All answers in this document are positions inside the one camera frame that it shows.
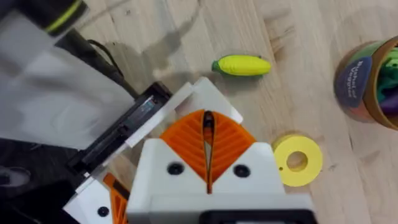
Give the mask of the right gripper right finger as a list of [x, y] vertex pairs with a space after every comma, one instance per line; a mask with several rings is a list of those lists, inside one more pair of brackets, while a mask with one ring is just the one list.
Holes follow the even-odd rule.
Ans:
[[211, 113], [211, 193], [285, 193], [271, 146], [218, 112]]

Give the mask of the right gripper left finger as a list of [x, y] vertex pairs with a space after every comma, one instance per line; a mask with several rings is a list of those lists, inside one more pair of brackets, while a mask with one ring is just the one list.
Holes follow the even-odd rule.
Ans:
[[132, 185], [133, 199], [208, 194], [204, 113], [192, 112], [169, 126], [159, 138], [145, 141]]

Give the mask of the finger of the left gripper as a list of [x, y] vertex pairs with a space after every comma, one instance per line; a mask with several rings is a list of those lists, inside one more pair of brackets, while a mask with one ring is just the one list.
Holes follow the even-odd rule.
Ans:
[[196, 110], [208, 110], [221, 113], [238, 124], [243, 117], [217, 87], [206, 77], [201, 77], [192, 85], [192, 92], [176, 108], [180, 116], [188, 115]]
[[127, 224], [129, 190], [111, 173], [87, 178], [63, 207], [78, 223]]

